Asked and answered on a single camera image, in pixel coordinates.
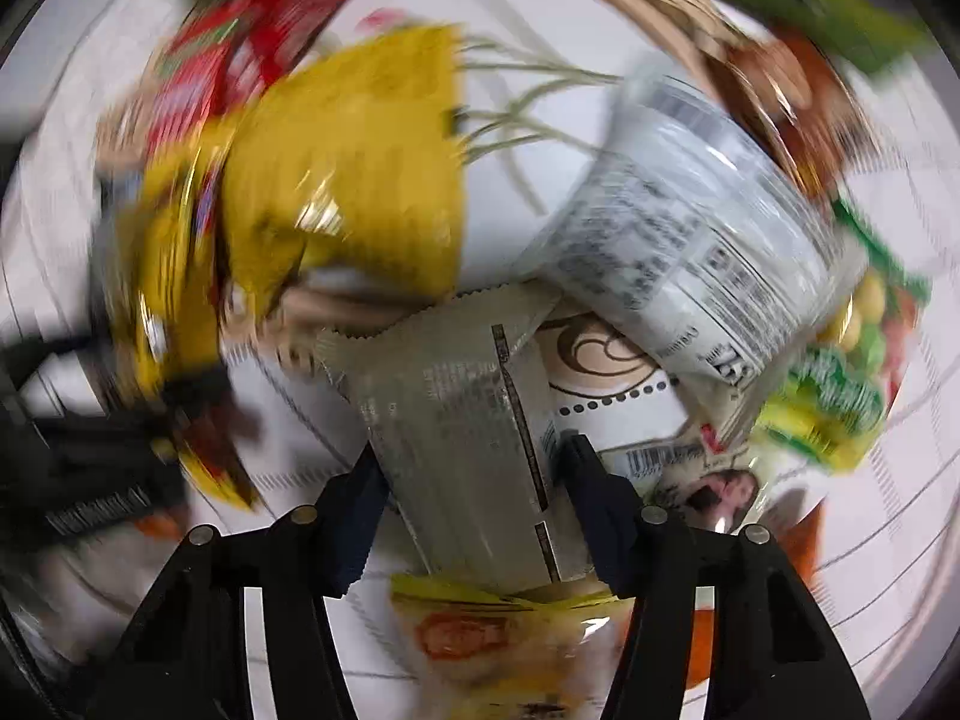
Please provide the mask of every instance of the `plastic wrapper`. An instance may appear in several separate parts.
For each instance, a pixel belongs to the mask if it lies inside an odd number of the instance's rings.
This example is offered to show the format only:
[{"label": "plastic wrapper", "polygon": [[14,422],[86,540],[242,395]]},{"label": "plastic wrapper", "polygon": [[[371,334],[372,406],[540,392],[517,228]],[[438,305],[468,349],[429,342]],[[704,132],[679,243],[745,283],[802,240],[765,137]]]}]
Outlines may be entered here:
[{"label": "plastic wrapper", "polygon": [[375,338],[320,339],[431,573],[513,593],[590,570],[550,461],[557,431],[533,341],[558,298],[507,286]]},{"label": "plastic wrapper", "polygon": [[392,605],[428,716],[448,720],[596,717],[632,609],[608,591],[537,604],[411,576],[394,578]]},{"label": "plastic wrapper", "polygon": [[216,362],[224,279],[232,312],[264,319],[309,245],[413,292],[452,291],[455,44],[425,26],[344,50],[152,159],[94,245],[130,389],[154,395]]},{"label": "plastic wrapper", "polygon": [[672,440],[691,424],[679,382],[623,333],[573,300],[536,332],[557,427],[582,433],[598,453]]},{"label": "plastic wrapper", "polygon": [[143,167],[208,119],[288,74],[346,0],[212,0],[198,5],[140,84],[97,127],[101,172]]},{"label": "plastic wrapper", "polygon": [[647,504],[683,514],[688,525],[736,533],[766,511],[769,485],[803,464],[771,442],[755,440],[715,455],[693,433],[600,454],[606,469],[626,477]]},{"label": "plastic wrapper", "polygon": [[207,498],[253,509],[261,498],[230,438],[236,418],[235,406],[227,400],[191,420],[181,432],[179,460]]},{"label": "plastic wrapper", "polygon": [[[457,34],[416,26],[337,52],[248,109],[224,173],[234,296],[262,319],[301,265],[452,293],[463,229]],[[270,257],[263,252],[269,250]]]},{"label": "plastic wrapper", "polygon": [[521,258],[677,375],[719,447],[862,264],[672,63],[625,81],[605,151]]},{"label": "plastic wrapper", "polygon": [[757,420],[757,432],[827,469],[853,470],[870,449],[901,385],[928,279],[904,271],[843,201],[837,220],[853,230],[870,268],[843,301]]},{"label": "plastic wrapper", "polygon": [[872,149],[853,95],[808,38],[781,30],[707,56],[728,110],[808,199],[827,210],[844,164]]}]

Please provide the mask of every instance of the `nutrition label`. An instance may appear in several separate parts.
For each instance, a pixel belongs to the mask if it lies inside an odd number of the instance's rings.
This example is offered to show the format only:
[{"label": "nutrition label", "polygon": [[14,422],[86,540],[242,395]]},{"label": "nutrition label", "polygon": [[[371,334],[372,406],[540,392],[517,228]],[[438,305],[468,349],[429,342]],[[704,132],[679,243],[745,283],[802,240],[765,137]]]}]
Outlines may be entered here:
[{"label": "nutrition label", "polygon": [[746,386],[798,325],[784,297],[674,188],[602,161],[552,236],[558,283],[671,370]]}]

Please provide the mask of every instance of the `black object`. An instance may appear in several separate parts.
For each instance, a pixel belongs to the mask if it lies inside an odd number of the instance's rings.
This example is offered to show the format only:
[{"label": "black object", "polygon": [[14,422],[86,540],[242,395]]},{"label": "black object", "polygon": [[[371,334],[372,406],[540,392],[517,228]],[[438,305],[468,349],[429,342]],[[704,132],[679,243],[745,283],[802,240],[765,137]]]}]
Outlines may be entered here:
[{"label": "black object", "polygon": [[869,720],[827,620],[765,528],[725,536],[643,507],[584,436],[567,437],[558,461],[597,576],[637,599],[604,720],[678,716],[697,586],[716,596],[707,720]]},{"label": "black object", "polygon": [[36,336],[0,348],[0,550],[35,552],[184,502],[166,410],[35,418],[21,400],[49,356],[97,342]]},{"label": "black object", "polygon": [[[697,586],[716,590],[706,717],[869,720],[840,647],[776,541],[760,526],[725,536],[643,507],[567,436],[559,472],[598,576],[635,597],[604,720],[674,720],[683,702]],[[354,720],[323,596],[358,579],[388,496],[371,447],[314,506],[221,538],[194,528],[134,615],[86,720],[251,720],[243,588],[263,589],[277,716]]]},{"label": "black object", "polygon": [[314,506],[222,538],[194,528],[133,616],[86,720],[251,720],[244,587],[262,587],[280,718],[355,718],[323,596],[360,578],[389,490],[369,446]]}]

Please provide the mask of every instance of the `barcode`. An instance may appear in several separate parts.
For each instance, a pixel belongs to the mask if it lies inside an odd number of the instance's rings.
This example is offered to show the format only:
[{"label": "barcode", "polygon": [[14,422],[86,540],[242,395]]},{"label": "barcode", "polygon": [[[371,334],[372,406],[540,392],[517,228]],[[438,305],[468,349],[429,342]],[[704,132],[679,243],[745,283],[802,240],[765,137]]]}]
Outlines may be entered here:
[{"label": "barcode", "polygon": [[696,103],[683,92],[662,85],[656,87],[646,104],[683,124],[708,146],[723,151],[722,146],[730,131],[730,124],[721,114]]},{"label": "barcode", "polygon": [[627,450],[627,463],[630,464],[630,473],[635,477],[653,476],[659,473],[664,466],[675,466],[688,460],[702,456],[704,448],[699,443],[688,445],[645,446],[640,449]]}]

